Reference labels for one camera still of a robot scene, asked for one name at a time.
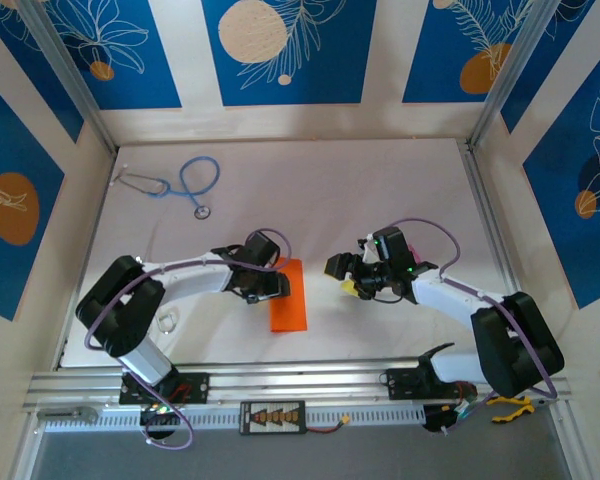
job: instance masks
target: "stethoscope chest piece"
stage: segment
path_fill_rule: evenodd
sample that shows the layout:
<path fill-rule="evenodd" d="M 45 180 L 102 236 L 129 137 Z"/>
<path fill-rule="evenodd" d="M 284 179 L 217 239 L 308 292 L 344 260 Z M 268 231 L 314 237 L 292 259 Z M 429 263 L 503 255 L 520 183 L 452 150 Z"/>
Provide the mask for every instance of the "stethoscope chest piece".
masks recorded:
<path fill-rule="evenodd" d="M 205 205 L 200 205 L 193 213 L 193 216 L 198 220 L 209 218 L 209 215 L 211 215 L 211 209 Z"/>

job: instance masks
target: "black bracket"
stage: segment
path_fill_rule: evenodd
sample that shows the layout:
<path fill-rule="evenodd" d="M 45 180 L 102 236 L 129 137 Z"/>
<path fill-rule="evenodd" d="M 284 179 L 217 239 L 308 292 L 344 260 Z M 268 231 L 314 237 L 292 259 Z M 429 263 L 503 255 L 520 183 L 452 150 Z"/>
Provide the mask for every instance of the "black bracket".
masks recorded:
<path fill-rule="evenodd" d="M 176 405 L 205 404 L 209 395 L 208 373 L 178 373 L 177 386 L 171 389 L 167 400 Z M 159 403 L 129 374 L 122 376 L 120 405 L 151 405 Z"/>
<path fill-rule="evenodd" d="M 416 368 L 389 368 L 385 371 L 389 400 L 464 399 L 475 397 L 475 386 L 468 382 L 445 383 L 433 368 L 431 358 L 453 343 L 435 347 L 418 357 Z"/>

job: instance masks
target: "orange circle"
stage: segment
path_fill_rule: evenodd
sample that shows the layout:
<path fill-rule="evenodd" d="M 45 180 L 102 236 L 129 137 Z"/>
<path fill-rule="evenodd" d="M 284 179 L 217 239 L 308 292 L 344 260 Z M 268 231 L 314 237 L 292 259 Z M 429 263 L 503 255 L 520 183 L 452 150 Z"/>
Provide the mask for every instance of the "orange circle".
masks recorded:
<path fill-rule="evenodd" d="M 91 75 L 96 77 L 98 80 L 102 80 L 103 82 L 108 82 L 109 80 L 113 80 L 113 76 L 115 72 L 113 68 L 107 63 L 101 62 L 100 60 L 96 60 L 89 66 L 89 71 Z"/>
<path fill-rule="evenodd" d="M 576 197 L 576 212 L 585 220 L 596 213 L 596 196 L 589 190 L 583 190 Z"/>
<path fill-rule="evenodd" d="M 482 51 L 465 63 L 460 73 L 460 87 L 466 93 L 482 94 L 488 93 L 493 86 L 496 75 L 502 68 L 511 45 L 498 43 Z"/>
<path fill-rule="evenodd" d="M 9 201 L 17 207 L 10 206 Z M 39 219 L 40 205 L 33 183 L 19 173 L 0 175 L 0 238 L 18 247 L 26 245 L 36 233 Z"/>

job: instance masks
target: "yellow object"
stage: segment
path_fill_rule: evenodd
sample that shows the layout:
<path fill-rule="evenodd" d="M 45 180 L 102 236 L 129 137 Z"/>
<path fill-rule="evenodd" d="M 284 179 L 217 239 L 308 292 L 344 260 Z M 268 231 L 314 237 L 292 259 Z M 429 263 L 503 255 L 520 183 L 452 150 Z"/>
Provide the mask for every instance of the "yellow object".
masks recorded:
<path fill-rule="evenodd" d="M 111 65 L 101 62 L 99 60 L 96 60 L 89 66 L 89 71 L 91 72 L 91 75 L 93 75 L 102 82 L 108 82 L 109 80 L 113 80 L 113 77 L 115 75 L 115 72 L 113 71 L 113 68 L 111 68 Z"/>
<path fill-rule="evenodd" d="M 353 295 L 354 297 L 358 296 L 358 292 L 356 291 L 355 287 L 354 287 L 354 283 L 353 280 L 345 280 L 344 282 L 342 282 L 342 284 L 340 285 L 340 288 L 342 288 L 345 292 L 347 292 L 349 295 Z"/>
<path fill-rule="evenodd" d="M 505 417 L 492 417 L 491 421 L 493 423 L 509 423 L 513 422 L 516 418 L 521 417 L 525 414 L 532 414 L 536 411 L 535 407 L 531 403 L 531 399 L 529 397 L 520 397 L 520 398 L 506 398 L 506 397 L 495 397 L 487 402 L 487 405 L 495 405 L 496 403 L 506 403 L 509 405 L 519 405 L 520 408 L 513 412 L 510 415 Z"/>

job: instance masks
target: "stethoscope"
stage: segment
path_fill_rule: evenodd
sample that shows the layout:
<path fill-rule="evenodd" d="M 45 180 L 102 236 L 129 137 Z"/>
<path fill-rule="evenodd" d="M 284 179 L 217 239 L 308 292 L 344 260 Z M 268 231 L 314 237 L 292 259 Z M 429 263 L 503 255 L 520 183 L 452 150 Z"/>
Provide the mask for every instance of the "stethoscope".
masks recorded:
<path fill-rule="evenodd" d="M 187 185 L 187 182 L 184 178 L 185 170 L 188 167 L 190 167 L 192 164 L 203 161 L 203 160 L 207 161 L 207 162 L 211 162 L 211 164 L 216 169 L 216 174 L 215 174 L 213 180 L 211 180 L 211 183 L 209 183 L 209 185 L 207 185 L 206 187 L 204 187 L 196 192 L 192 192 L 191 190 L 189 190 L 189 186 Z M 149 197 L 152 197 L 152 198 L 163 198 L 163 197 L 166 197 L 167 195 L 175 195 L 177 197 L 188 197 L 191 200 L 191 202 L 193 203 L 193 206 L 195 207 L 194 216 L 198 220 L 204 220 L 205 218 L 209 218 L 209 215 L 211 215 L 211 209 L 209 207 L 207 207 L 206 205 L 201 205 L 198 202 L 198 200 L 196 200 L 196 197 L 199 195 L 204 195 L 205 193 L 209 192 L 216 185 L 216 183 L 218 183 L 218 179 L 220 178 L 220 164 L 216 161 L 215 158 L 203 155 L 200 157 L 192 158 L 191 160 L 185 162 L 184 165 L 182 165 L 182 167 L 180 168 L 180 183 L 182 184 L 182 188 L 184 189 L 184 192 L 178 192 L 176 190 L 173 190 L 171 188 L 171 183 L 169 183 L 169 181 L 165 180 L 164 178 L 156 178 L 156 177 L 150 177 L 147 175 L 140 175 L 137 173 L 126 172 L 127 167 L 128 167 L 128 165 L 126 165 L 126 164 L 122 166 L 122 169 L 120 170 L 118 175 L 116 175 L 116 177 L 113 179 L 113 181 L 111 182 L 111 185 L 113 185 L 115 182 L 120 182 L 123 185 L 126 185 L 129 188 L 133 188 L 134 190 L 136 190 L 140 193 L 144 193 L 145 195 L 148 195 Z M 147 190 L 145 188 L 141 188 L 138 185 L 134 185 L 133 183 L 126 181 L 125 178 L 128 178 L 128 177 L 140 178 L 143 180 L 151 180 L 151 181 L 157 182 L 157 185 L 156 185 L 157 189 Z"/>

